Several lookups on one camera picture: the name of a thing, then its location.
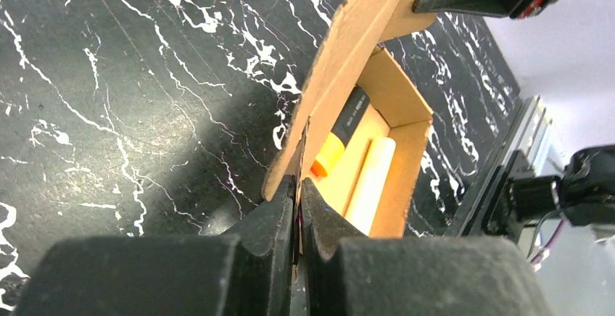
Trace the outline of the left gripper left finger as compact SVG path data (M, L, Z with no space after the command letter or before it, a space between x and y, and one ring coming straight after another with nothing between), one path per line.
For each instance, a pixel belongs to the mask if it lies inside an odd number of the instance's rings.
M217 236L97 236L53 245L16 315L287 315L294 178Z

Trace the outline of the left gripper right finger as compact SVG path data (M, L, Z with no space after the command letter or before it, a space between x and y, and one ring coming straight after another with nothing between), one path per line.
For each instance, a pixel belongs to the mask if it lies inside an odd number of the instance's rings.
M490 236L369 238L300 191L310 315L550 315L518 247Z

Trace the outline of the pale yellow marker pen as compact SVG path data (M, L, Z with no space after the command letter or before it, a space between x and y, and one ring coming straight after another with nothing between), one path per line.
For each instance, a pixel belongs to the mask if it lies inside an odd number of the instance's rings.
M345 219L368 235L395 154L396 142L389 137L374 138L363 160Z

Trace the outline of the orange black marker pen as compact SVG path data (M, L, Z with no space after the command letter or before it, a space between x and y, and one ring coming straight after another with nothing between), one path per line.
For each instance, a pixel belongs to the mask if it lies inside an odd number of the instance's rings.
M326 178L332 174L370 103L367 93L355 86L310 168L315 176Z

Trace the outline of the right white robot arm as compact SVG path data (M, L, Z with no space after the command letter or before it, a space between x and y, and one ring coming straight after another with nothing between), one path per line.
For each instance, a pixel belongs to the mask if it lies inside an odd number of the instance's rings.
M415 0L413 11L460 12L523 20L539 15L558 0ZM479 175L469 200L455 213L449 236L505 236L517 241L522 228L556 216L570 224L614 222L614 147L596 146L574 153L561 176L528 174L529 156L504 142L497 162Z

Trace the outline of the brown cardboard box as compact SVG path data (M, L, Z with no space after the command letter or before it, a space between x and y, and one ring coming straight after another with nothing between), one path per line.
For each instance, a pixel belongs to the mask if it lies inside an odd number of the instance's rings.
M400 64L380 43L431 25L434 14L413 11L415 0L345 0L304 82L282 150L270 166L262 194L271 200L297 155L302 172L326 142L351 90L360 86L371 100L338 173L318 181L325 200L344 211L370 138L388 135L397 147L369 235L401 237L433 122L433 112Z

